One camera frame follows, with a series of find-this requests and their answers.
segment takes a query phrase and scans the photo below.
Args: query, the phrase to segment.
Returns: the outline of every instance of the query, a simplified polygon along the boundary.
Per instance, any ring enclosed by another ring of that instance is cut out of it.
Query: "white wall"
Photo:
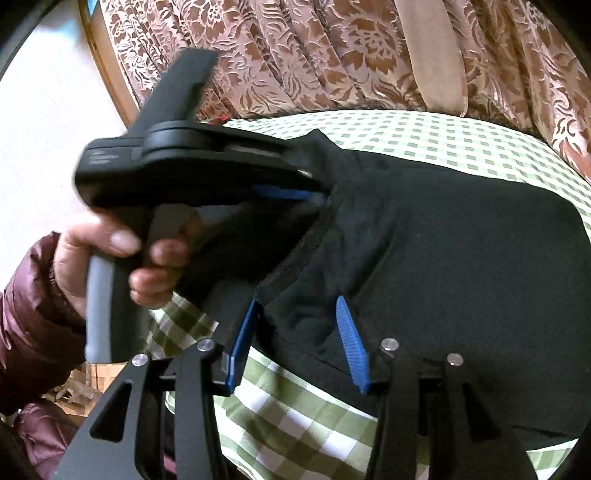
[[[83,209],[72,173],[84,146],[124,130],[87,46],[77,1],[64,0],[0,81],[0,289],[30,245]]]

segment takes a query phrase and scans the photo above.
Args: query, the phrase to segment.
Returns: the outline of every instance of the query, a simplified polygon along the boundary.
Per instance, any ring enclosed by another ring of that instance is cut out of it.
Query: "floral curtain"
[[[101,4],[139,105],[181,48],[216,48],[199,116],[256,118],[428,111],[399,14],[405,1],[413,0]],[[462,115],[544,139],[591,183],[591,81],[554,25],[527,0],[440,1],[463,63]]]

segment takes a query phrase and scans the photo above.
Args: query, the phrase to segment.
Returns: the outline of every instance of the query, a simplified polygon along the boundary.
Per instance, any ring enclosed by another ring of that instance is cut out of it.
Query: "maroon puffer jacket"
[[[0,413],[19,408],[13,433],[35,470],[48,480],[76,426],[42,400],[84,361],[85,325],[64,312],[50,280],[59,234],[39,240],[0,294]]]

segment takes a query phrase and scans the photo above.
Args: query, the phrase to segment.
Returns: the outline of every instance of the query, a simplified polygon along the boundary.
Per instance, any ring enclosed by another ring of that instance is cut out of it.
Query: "green checkered fabric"
[[[467,173],[520,181],[571,201],[591,235],[591,187],[539,140],[482,121],[406,111],[306,113],[257,121],[240,128],[279,138],[322,130],[343,148],[368,150],[443,165]],[[175,355],[216,323],[187,300],[153,312],[147,350]],[[174,412],[174,395],[167,395]],[[216,399],[224,455],[254,479],[361,479],[369,461],[376,421],[287,372],[255,349],[242,384],[231,398]],[[528,452],[541,479],[568,455],[573,442]],[[428,477],[427,445],[420,442],[417,478]]]

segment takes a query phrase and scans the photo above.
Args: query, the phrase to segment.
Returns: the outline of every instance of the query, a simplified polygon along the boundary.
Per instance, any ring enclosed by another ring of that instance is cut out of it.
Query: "silver bolt head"
[[[447,356],[447,363],[453,367],[459,367],[462,363],[464,363],[464,359],[459,353],[450,353]]]
[[[197,343],[197,350],[200,352],[209,352],[215,345],[211,338],[204,338]]]
[[[398,341],[393,338],[385,338],[384,340],[382,340],[382,343],[380,343],[380,345],[382,346],[382,349],[384,349],[384,351],[386,352],[393,352],[397,350],[400,346]]]
[[[131,359],[131,363],[135,367],[143,367],[145,364],[148,363],[148,355],[145,353],[138,353],[135,357]]]

